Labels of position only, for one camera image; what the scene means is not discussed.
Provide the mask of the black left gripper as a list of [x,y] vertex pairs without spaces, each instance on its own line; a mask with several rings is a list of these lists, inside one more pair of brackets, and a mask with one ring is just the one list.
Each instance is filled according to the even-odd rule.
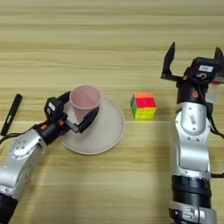
[[[58,104],[64,106],[69,101],[70,91],[58,97]],[[67,119],[67,114],[61,117],[48,117],[44,122],[35,124],[33,128],[38,132],[46,145],[52,144],[60,136],[65,135],[69,130],[74,133],[83,133],[95,120],[99,108],[88,110],[78,110],[76,112],[77,123],[72,123]]]

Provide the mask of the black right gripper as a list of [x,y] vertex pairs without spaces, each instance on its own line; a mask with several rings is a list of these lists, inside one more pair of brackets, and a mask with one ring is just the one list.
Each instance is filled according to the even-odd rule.
[[172,74],[171,63],[174,60],[175,43],[172,43],[164,56],[161,78],[168,81],[175,81],[178,88],[177,104],[192,102],[205,105],[208,85],[211,82],[224,84],[224,53],[217,47],[214,53],[216,69],[211,72],[200,71],[188,67],[182,76]]

